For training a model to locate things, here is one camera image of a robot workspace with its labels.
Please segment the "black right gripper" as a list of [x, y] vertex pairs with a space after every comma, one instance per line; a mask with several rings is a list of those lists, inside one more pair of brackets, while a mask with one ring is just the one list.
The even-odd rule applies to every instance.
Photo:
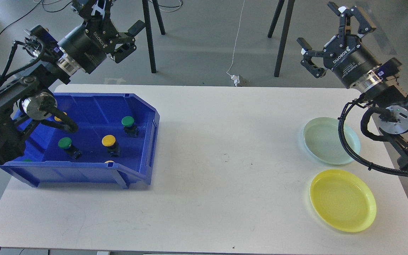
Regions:
[[[374, 32], [376, 25], [361, 7], [339, 7], [332, 1], [327, 6], [339, 17], [338, 34], [324, 45], [323, 51], [315, 51], [304, 38], [297, 38], [302, 48], [301, 65], [315, 78], [322, 78], [327, 70], [315, 65], [312, 58], [324, 58], [324, 66], [332, 69], [345, 88], [349, 89], [359, 78], [381, 65], [360, 39]], [[351, 32], [351, 18], [358, 22], [358, 29], [354, 34]]]

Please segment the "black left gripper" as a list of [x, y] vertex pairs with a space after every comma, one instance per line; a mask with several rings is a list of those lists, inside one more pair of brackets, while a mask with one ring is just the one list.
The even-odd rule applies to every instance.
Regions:
[[88, 74], [110, 54], [115, 63], [122, 62], [136, 50], [135, 37], [145, 28], [136, 21], [127, 32], [118, 32], [111, 16], [112, 0], [73, 0], [72, 10], [84, 19], [58, 45]]

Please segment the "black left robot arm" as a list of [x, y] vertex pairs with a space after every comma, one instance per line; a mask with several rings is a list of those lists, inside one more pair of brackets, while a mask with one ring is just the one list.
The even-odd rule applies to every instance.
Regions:
[[0, 76], [0, 165], [24, 155], [25, 142], [39, 124], [69, 133], [78, 125], [57, 107], [50, 86], [67, 84], [76, 71], [90, 74], [109, 56], [120, 63], [136, 50], [135, 36], [145, 23], [119, 32], [110, 19], [110, 0], [73, 0], [83, 23], [60, 41], [42, 26], [15, 41]]

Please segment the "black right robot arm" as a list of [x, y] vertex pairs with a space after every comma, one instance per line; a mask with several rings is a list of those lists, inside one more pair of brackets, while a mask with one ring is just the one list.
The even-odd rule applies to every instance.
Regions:
[[[297, 42], [302, 48], [304, 66], [315, 78], [324, 77], [328, 70], [340, 79], [347, 89], [356, 89], [361, 95], [346, 103], [338, 118], [338, 136], [343, 149], [369, 170], [408, 177], [408, 93], [398, 84], [401, 63], [391, 58], [385, 63], [362, 44], [362, 37], [376, 27], [366, 12], [357, 6], [328, 7], [339, 17], [338, 33], [321, 51], [315, 51], [303, 38]], [[361, 157], [348, 144], [344, 133], [345, 120], [354, 107], [365, 108], [361, 118], [361, 132], [373, 141], [388, 142], [399, 153], [398, 169], [380, 166]]]

